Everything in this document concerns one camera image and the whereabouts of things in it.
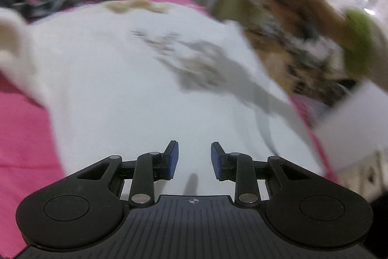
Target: silver screw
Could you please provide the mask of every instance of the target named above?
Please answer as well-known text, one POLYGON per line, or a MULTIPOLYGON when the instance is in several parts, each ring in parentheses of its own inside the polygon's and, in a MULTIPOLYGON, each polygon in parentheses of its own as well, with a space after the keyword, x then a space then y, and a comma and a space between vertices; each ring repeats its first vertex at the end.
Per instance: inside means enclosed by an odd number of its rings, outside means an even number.
POLYGON ((257 197, 257 195, 252 193, 243 193, 242 195, 239 196, 239 200, 244 203, 254 203, 258 199, 259 198, 257 197))
POLYGON ((148 194, 139 193, 132 196, 131 200, 137 204, 144 204, 151 200, 151 197, 148 194))

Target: wall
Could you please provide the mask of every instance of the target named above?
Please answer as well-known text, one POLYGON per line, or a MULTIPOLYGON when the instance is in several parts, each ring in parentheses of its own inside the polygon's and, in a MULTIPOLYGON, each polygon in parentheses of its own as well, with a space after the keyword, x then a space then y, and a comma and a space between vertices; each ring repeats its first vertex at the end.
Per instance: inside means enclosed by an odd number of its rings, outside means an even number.
POLYGON ((388 95, 366 82, 315 128, 334 169, 388 146, 388 95))

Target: ribbed black surface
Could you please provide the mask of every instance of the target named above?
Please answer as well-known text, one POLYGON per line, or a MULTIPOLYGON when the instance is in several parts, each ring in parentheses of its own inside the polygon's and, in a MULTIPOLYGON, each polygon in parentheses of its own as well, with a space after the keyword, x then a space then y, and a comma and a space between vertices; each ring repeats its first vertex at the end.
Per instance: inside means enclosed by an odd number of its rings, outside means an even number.
POLYGON ((373 258, 360 246, 336 252, 299 248, 274 234, 257 211, 237 208, 227 196, 195 198, 199 202, 185 196, 162 196, 155 206, 131 211, 114 235, 90 248, 46 252, 28 247, 16 258, 373 258))

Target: green object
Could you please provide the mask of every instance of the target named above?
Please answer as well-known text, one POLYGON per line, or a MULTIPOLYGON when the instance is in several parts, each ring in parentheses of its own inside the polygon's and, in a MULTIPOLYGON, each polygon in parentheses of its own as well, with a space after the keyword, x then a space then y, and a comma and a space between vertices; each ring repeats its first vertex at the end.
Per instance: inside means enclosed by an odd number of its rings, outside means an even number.
POLYGON ((370 18, 363 12, 349 9, 345 12, 352 32, 352 44, 344 49, 345 68, 354 78, 367 76, 372 57, 370 18))

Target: bright light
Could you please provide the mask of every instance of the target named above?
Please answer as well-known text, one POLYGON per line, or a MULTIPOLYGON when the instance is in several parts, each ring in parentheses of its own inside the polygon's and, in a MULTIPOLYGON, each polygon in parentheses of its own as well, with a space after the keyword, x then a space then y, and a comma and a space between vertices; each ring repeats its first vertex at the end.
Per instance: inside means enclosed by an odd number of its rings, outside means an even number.
POLYGON ((373 10, 369 10, 369 9, 366 9, 364 8, 365 12, 370 14, 371 16, 374 16, 375 15, 375 12, 373 10))

